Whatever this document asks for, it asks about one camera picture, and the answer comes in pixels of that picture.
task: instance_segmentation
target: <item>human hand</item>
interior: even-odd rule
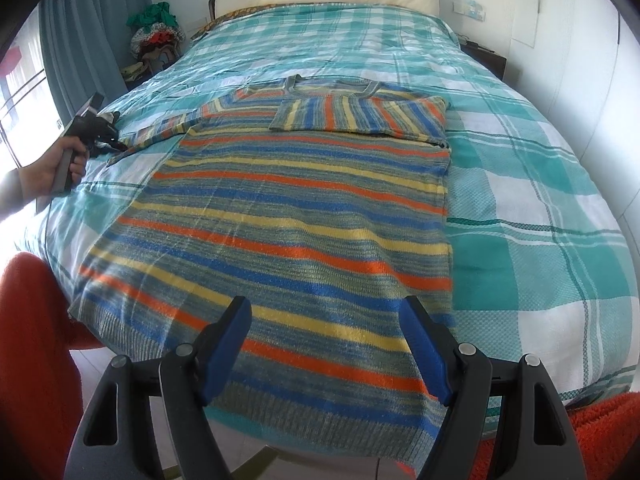
[[[79,153],[69,165],[71,179],[74,186],[80,183],[85,174],[85,167],[89,153],[86,146],[77,137],[60,137],[44,154],[33,164],[20,168],[20,185],[22,186],[22,195],[24,202],[29,203],[31,200],[43,195],[47,195],[53,186],[53,179],[62,153],[71,148]]]

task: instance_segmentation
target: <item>blue gripper pad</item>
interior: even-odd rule
[[[441,355],[436,350],[429,334],[418,316],[404,299],[398,310],[400,329],[407,344],[414,355],[415,363],[429,393],[436,396],[443,406],[451,402],[453,392],[447,379],[447,367]]]
[[[214,397],[222,393],[244,338],[249,332],[251,319],[251,303],[244,298],[236,315],[220,337],[216,350],[207,361],[206,378],[199,391],[203,406],[207,406]]]

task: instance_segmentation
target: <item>nightstand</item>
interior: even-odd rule
[[[485,47],[468,41],[466,44],[461,44],[460,49],[462,52],[471,56],[481,65],[487,67],[500,81],[504,77],[504,68],[507,66],[507,59],[502,56],[498,56],[493,50],[489,50]]]

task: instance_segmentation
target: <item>teal plaid blanket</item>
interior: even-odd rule
[[[387,6],[265,10],[212,30],[109,109],[123,113],[120,127],[134,142],[140,130],[235,88],[297,73],[393,82],[445,98],[456,335],[502,359],[539,355],[567,402],[628,389],[639,353],[638,292],[616,221],[553,126],[463,54],[441,20]],[[178,138],[150,142],[111,166],[91,161],[84,183],[54,200],[48,229],[44,214],[27,227],[18,246],[50,261],[70,299],[91,246]],[[135,353],[135,334],[115,349]],[[271,440],[288,438],[228,412],[216,416]],[[493,405],[488,430],[496,416]]]

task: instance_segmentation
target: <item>window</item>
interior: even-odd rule
[[[40,26],[36,8],[11,48],[0,62],[0,178],[20,165],[39,158],[62,131],[62,124],[49,91],[40,49]],[[20,235],[33,207],[0,224],[0,269],[15,253],[14,238]]]

